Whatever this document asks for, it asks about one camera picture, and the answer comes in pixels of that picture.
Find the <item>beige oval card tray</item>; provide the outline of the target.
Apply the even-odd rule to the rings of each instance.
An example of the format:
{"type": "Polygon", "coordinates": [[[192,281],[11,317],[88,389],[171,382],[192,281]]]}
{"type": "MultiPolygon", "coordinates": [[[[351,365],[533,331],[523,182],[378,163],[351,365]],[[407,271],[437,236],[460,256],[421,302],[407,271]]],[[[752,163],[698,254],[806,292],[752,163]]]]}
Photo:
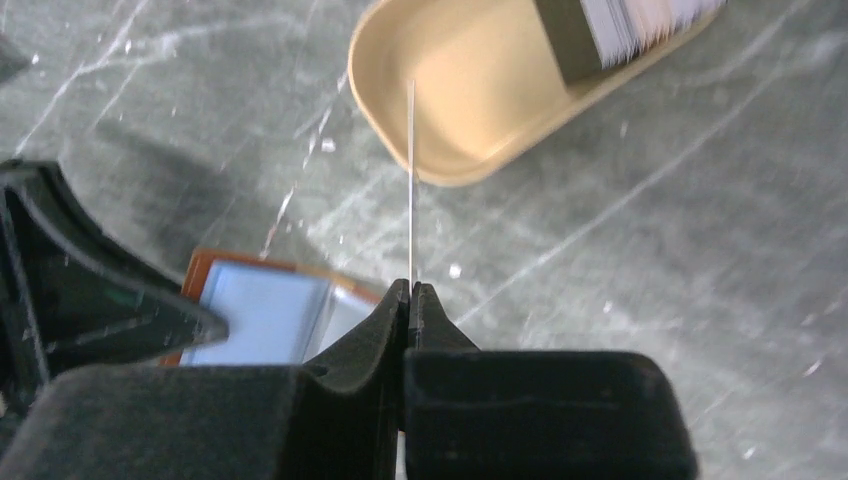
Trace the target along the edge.
{"type": "Polygon", "coordinates": [[[374,3],[350,42],[353,96],[394,159],[408,168],[407,85],[416,83],[418,179],[484,179],[673,52],[717,13],[641,57],[565,84],[528,0],[374,3]]]}

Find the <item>brown leather card holder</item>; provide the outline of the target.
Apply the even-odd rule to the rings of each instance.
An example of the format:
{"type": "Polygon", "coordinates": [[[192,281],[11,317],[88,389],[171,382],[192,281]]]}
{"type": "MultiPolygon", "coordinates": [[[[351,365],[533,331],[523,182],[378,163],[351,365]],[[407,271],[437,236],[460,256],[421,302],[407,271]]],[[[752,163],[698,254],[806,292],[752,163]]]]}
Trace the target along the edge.
{"type": "Polygon", "coordinates": [[[337,272],[209,248],[192,254],[182,293],[224,318],[229,337],[165,356],[160,362],[167,366],[304,363],[381,299],[337,272]]]}

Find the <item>stack of credit cards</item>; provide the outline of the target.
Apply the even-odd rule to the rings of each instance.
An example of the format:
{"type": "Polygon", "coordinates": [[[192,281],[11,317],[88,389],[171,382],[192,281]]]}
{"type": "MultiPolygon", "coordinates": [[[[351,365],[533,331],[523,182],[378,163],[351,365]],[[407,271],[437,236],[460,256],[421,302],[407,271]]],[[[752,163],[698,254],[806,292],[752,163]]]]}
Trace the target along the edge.
{"type": "Polygon", "coordinates": [[[537,0],[565,84],[625,65],[717,13],[723,1],[537,0]]]}

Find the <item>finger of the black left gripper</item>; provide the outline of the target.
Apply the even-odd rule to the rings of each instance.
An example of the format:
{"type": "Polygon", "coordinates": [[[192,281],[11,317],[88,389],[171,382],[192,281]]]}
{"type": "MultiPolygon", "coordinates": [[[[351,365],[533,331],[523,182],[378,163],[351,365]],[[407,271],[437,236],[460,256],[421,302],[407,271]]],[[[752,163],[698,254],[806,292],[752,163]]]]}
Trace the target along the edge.
{"type": "Polygon", "coordinates": [[[24,415],[58,375],[225,340],[217,314],[87,214],[54,161],[1,165],[1,409],[24,415]]]}

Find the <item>black right gripper view left finger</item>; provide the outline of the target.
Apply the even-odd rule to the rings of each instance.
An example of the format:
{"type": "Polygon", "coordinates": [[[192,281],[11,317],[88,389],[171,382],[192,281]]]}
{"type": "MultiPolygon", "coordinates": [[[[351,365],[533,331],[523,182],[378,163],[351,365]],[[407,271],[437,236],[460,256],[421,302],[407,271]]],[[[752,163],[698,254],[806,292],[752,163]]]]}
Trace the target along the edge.
{"type": "Polygon", "coordinates": [[[41,394],[5,479],[391,479],[410,287],[302,365],[89,366],[41,394]]]}

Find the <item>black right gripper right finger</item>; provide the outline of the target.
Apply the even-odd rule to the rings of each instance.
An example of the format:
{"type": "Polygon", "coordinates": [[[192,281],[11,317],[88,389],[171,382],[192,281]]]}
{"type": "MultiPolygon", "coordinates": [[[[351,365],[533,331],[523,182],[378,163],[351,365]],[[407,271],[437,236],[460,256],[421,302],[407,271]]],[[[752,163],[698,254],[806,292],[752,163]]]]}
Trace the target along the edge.
{"type": "Polygon", "coordinates": [[[429,284],[404,359],[411,479],[695,479],[697,455],[660,366],[632,351],[439,348],[429,284]]]}

